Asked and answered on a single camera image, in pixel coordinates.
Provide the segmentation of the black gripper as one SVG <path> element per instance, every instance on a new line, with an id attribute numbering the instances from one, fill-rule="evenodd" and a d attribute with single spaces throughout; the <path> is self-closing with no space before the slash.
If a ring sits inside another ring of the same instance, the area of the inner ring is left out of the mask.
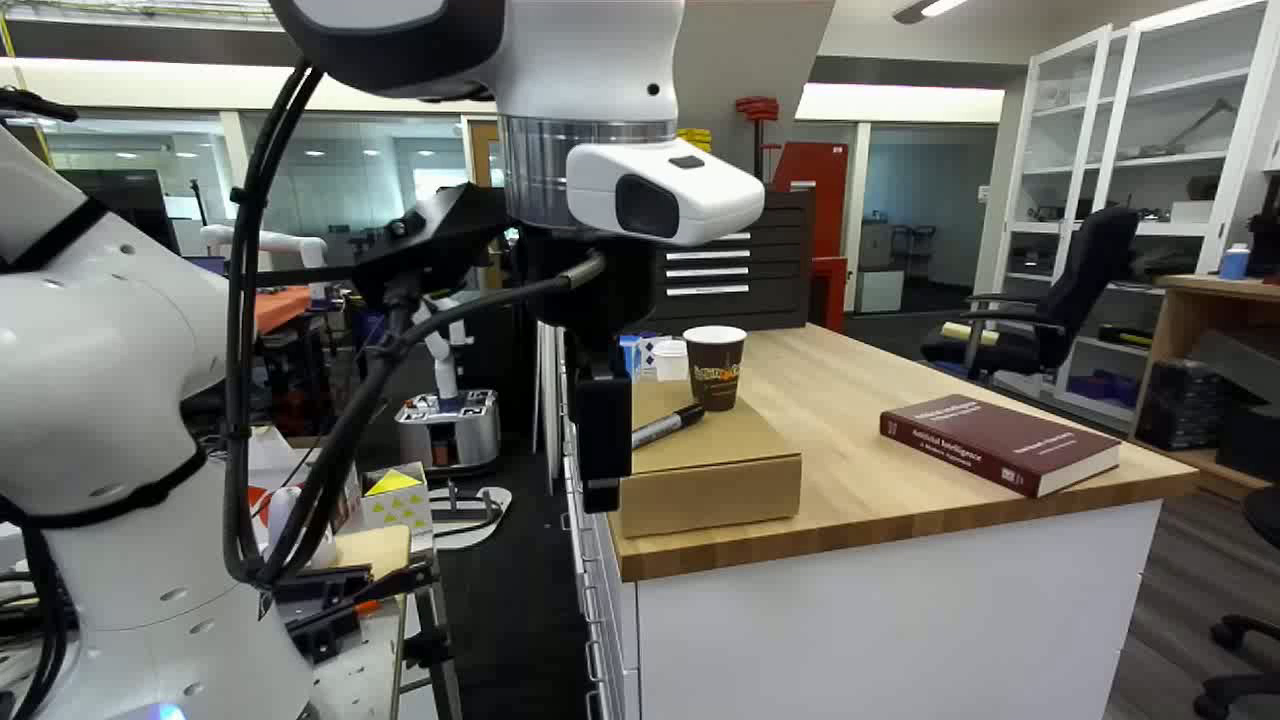
<path id="1" fill-rule="evenodd" d="M 620 335 L 652 314 L 657 248 L 623 237 L 550 237 L 531 230 L 514 248 L 520 279 L 571 278 L 531 315 L 562 332 L 567 422 L 583 513 L 616 513 L 630 478 L 630 377 Z"/>

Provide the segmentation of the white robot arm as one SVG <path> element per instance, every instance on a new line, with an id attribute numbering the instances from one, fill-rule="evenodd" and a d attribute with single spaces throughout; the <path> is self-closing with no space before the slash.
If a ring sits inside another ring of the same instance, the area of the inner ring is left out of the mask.
<path id="1" fill-rule="evenodd" d="M 616 237 L 607 161 L 674 145 L 683 0 L 271 0 L 316 81 L 489 92 L 510 127 L 589 125 L 562 161 L 571 230 Z M 205 452 L 179 404 L 236 394 L 274 145 L 250 161 L 236 270 L 210 278 L 87 202 L 22 145 L 0 151 L 0 491 L 22 533 L 42 651 L 12 720 L 304 720 L 310 670 L 266 587 L 304 570 L 377 395 L 335 422 L 289 533 L 264 548 L 248 457 Z"/>

